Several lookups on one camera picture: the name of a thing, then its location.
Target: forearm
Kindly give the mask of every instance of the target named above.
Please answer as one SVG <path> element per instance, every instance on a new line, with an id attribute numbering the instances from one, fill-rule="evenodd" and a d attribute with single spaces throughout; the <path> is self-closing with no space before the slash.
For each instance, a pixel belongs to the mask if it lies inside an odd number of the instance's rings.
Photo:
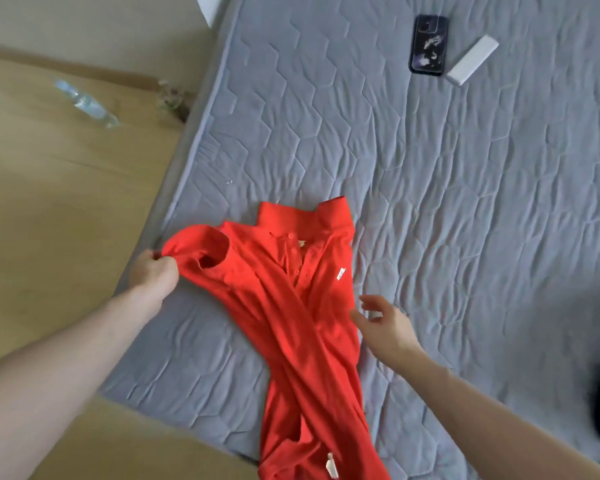
<path id="1" fill-rule="evenodd" d="M 398 370 L 483 480 L 600 479 L 600 465 L 515 416 L 423 353 Z"/>
<path id="2" fill-rule="evenodd" d="M 32 474 L 154 310 L 130 290 L 0 360 L 0 480 Z"/>

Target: hand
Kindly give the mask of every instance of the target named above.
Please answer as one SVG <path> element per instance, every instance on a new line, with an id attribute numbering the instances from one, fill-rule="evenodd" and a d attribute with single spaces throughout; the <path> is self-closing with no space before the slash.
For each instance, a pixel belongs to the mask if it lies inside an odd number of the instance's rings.
<path id="1" fill-rule="evenodd" d="M 176 260 L 170 256 L 161 257 L 159 251 L 142 251 L 129 271 L 129 290 L 141 290 L 144 298 L 157 307 L 155 314 L 177 284 Z"/>
<path id="2" fill-rule="evenodd" d="M 359 311 L 350 311 L 362 339 L 380 362 L 396 371 L 414 353 L 426 355 L 407 315 L 382 296 L 361 295 L 360 300 L 363 310 L 382 313 L 379 318 L 367 320 Z"/>

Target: quilted mattress cover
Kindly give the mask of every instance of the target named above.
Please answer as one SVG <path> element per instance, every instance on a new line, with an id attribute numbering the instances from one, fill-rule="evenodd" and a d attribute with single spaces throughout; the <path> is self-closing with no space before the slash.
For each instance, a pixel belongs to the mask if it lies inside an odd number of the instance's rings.
<path id="1" fill-rule="evenodd" d="M 449 17 L 448 67 L 484 34 L 500 46 L 460 88 L 413 75 L 419 13 Z M 600 461 L 600 0 L 232 0 L 137 251 L 254 223 L 261 201 L 339 195 L 355 292 L 389 298 L 437 361 Z M 266 364 L 181 281 L 102 392 L 256 460 Z M 474 478 L 364 344 L 359 372 L 394 479 Z"/>

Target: person's left arm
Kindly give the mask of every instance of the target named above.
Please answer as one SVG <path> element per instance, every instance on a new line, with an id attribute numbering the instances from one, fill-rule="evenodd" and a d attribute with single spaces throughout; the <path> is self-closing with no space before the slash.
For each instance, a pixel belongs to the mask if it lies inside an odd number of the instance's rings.
<path id="1" fill-rule="evenodd" d="M 127 291 L 0 360 L 0 480 L 32 475 L 177 282 L 173 258 L 145 251 Z"/>

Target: clear water bottle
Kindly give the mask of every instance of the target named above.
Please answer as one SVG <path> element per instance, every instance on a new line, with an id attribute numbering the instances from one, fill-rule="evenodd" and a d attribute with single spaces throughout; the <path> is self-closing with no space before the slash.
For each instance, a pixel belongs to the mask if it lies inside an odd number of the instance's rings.
<path id="1" fill-rule="evenodd" d="M 115 114 L 108 112 L 107 109 L 96 99 L 74 88 L 67 81 L 57 80 L 56 88 L 60 89 L 62 92 L 64 92 L 64 94 L 69 96 L 69 99 L 71 99 L 71 102 L 74 106 L 76 106 L 76 108 L 87 113 L 90 117 L 96 120 L 101 120 L 106 128 L 113 128 L 120 124 Z"/>

